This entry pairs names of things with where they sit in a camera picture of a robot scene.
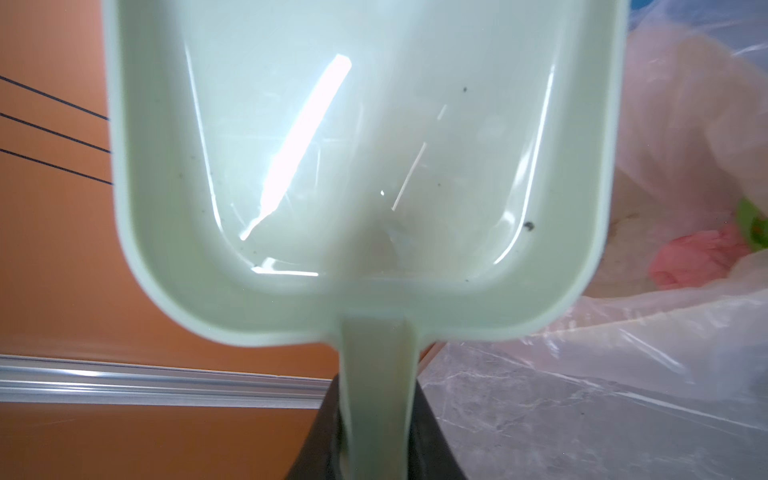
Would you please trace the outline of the green paper scrap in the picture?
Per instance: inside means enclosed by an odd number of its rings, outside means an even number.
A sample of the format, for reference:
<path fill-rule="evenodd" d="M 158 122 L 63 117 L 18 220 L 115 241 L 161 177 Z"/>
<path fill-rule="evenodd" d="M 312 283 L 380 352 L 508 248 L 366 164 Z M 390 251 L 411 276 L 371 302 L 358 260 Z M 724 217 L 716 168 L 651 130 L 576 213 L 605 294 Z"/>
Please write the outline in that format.
<path fill-rule="evenodd" d="M 767 248 L 767 216 L 747 198 L 739 202 L 735 220 L 742 237 L 753 252 Z"/>

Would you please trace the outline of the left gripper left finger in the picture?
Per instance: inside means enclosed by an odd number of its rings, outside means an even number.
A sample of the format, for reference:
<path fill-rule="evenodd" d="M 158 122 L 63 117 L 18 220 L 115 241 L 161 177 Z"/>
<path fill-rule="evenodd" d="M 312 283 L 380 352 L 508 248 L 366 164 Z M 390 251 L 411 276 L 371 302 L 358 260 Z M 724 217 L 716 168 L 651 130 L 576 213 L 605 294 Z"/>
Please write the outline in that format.
<path fill-rule="evenodd" d="M 339 376 L 331 381 L 316 418 L 286 480 L 341 480 L 342 419 Z"/>

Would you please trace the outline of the green plastic dustpan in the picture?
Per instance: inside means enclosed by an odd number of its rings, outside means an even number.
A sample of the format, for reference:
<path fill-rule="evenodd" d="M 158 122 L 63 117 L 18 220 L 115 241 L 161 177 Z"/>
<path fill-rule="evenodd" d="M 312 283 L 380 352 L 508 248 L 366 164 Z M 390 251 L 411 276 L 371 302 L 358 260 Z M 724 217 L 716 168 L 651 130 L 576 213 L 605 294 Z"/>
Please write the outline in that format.
<path fill-rule="evenodd" d="M 607 237 L 626 1 L 105 1 L 115 218 L 206 339 L 339 356 L 346 479 L 403 479 L 429 346 L 537 332 Z"/>

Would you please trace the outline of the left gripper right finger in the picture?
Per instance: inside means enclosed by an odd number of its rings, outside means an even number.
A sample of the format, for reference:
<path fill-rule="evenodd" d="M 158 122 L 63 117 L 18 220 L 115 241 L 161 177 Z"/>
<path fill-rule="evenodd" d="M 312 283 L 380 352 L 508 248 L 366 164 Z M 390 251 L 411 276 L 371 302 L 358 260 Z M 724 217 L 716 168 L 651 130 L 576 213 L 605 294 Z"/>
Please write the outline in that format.
<path fill-rule="evenodd" d="M 419 383 L 415 387 L 409 433 L 409 479 L 467 479 Z"/>

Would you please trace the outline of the large pink paper scrap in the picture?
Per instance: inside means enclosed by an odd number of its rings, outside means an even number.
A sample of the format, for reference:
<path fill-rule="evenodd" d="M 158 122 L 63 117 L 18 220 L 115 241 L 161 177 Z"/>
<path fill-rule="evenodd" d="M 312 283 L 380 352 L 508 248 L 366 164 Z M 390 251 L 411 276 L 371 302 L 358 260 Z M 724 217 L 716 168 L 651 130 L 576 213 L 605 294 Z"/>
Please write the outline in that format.
<path fill-rule="evenodd" d="M 660 290 L 704 286 L 726 278 L 752 250 L 734 224 L 674 239 L 652 260 L 648 275 Z"/>

